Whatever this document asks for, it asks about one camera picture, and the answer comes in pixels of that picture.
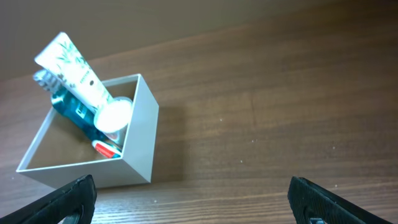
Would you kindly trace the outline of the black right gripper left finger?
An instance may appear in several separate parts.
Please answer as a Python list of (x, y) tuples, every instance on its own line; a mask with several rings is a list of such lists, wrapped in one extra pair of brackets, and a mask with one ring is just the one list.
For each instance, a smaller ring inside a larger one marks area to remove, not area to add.
[(1, 223), (91, 223), (97, 191), (92, 175), (84, 175), (1, 218)]

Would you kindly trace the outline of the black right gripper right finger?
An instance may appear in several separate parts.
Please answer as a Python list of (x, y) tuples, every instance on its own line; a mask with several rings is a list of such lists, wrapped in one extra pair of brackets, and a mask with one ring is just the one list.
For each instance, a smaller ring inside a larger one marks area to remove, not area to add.
[(299, 224), (391, 224), (303, 177), (291, 178), (287, 197)]

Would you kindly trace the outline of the green white toothpaste tube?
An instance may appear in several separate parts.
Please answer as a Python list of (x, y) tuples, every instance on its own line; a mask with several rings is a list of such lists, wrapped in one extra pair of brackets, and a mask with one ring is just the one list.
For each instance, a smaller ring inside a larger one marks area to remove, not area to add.
[(99, 140), (94, 140), (91, 144), (98, 153), (108, 159), (119, 158), (122, 156), (121, 150), (114, 145)]

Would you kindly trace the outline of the blue mouthwash bottle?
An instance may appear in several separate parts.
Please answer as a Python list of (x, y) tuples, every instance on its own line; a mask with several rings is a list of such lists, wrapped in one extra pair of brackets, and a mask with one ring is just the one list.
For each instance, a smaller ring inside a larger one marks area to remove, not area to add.
[(106, 136), (95, 128), (94, 114), (47, 70), (33, 74), (33, 80), (45, 91), (51, 92), (53, 108), (78, 126), (91, 141), (104, 141)]

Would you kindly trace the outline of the white leaf-print cream tube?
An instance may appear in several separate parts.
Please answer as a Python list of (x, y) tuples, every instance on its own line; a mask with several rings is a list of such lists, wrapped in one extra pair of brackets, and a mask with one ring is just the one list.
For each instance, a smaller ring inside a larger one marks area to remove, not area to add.
[(60, 32), (34, 61), (50, 71), (91, 112), (114, 100), (69, 36)]

